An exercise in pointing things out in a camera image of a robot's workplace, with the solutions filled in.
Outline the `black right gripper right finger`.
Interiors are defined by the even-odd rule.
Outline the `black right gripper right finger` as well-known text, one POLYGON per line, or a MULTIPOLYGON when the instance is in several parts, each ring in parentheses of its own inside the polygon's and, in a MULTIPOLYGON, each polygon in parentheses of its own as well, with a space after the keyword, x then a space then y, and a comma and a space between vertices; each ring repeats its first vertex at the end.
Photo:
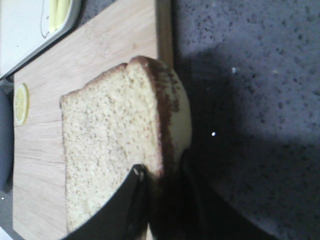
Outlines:
POLYGON ((181 223, 187 240, 275 240, 213 190, 196 166, 198 155, 187 149, 181 157, 181 223))

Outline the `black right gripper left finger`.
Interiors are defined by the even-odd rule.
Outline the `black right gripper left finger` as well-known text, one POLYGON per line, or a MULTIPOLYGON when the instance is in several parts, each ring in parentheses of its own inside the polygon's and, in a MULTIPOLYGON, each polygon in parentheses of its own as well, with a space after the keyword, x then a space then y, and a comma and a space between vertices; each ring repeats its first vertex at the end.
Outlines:
POLYGON ((149 221, 149 181, 142 164, 132 166, 111 199, 66 240, 145 240, 149 221))

